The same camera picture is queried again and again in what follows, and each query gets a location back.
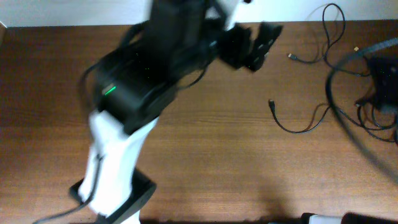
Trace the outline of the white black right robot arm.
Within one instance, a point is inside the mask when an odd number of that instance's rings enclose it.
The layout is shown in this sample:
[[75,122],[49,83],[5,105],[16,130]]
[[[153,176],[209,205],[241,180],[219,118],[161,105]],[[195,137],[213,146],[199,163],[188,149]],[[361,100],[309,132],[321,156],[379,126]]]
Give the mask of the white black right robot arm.
[[[357,117],[359,121],[356,125],[363,128],[370,136],[376,139],[378,137],[373,134],[373,131],[393,129],[394,134],[392,137],[390,139],[382,138],[381,141],[397,144],[397,59],[373,57],[367,60],[367,65],[370,69],[370,76],[372,76],[373,79],[375,93],[371,96],[364,96],[356,101],[355,105],[357,107]],[[371,119],[372,124],[375,126],[374,129],[367,127],[361,116],[361,109],[367,104],[372,105]],[[375,110],[382,113],[394,114],[394,122],[387,126],[380,125],[375,119]],[[304,213],[300,219],[303,223],[308,224],[397,224],[396,220],[372,217],[353,212],[348,212],[342,217]]]

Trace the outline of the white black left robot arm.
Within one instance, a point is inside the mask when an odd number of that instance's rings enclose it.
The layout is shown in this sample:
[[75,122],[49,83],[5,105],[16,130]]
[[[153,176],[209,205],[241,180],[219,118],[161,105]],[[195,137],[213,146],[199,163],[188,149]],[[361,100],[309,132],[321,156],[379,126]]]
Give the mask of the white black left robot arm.
[[79,94],[92,144],[83,179],[70,187],[78,208],[97,223],[138,223],[156,190],[136,162],[163,110],[184,91],[182,79],[205,75],[220,59],[258,71],[282,26],[259,25],[256,38],[237,24],[237,1],[153,1],[148,20],[131,26],[118,47],[81,76]]

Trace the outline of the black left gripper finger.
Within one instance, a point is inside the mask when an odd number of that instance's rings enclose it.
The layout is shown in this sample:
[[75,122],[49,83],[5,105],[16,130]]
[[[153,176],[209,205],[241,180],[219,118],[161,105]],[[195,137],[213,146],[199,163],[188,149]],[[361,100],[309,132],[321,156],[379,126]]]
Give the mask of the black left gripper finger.
[[251,46],[251,29],[241,26],[234,26],[231,29],[231,64],[234,68],[239,69],[243,66],[244,59],[249,54]]
[[283,26],[261,22],[259,33],[254,40],[252,49],[245,58],[245,66],[252,72],[258,71],[264,64],[264,61],[277,38],[282,32]]

